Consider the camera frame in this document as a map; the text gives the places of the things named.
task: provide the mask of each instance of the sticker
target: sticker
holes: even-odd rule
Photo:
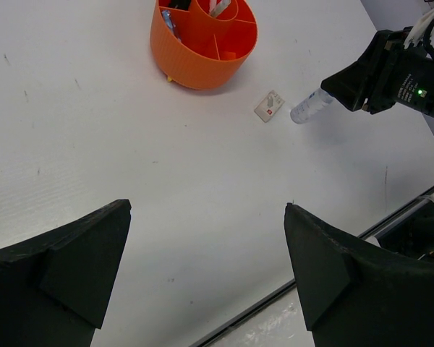
[[[262,100],[259,106],[254,112],[267,123],[275,116],[275,113],[282,107],[284,100],[278,95],[275,90],[269,92],[269,94]]]

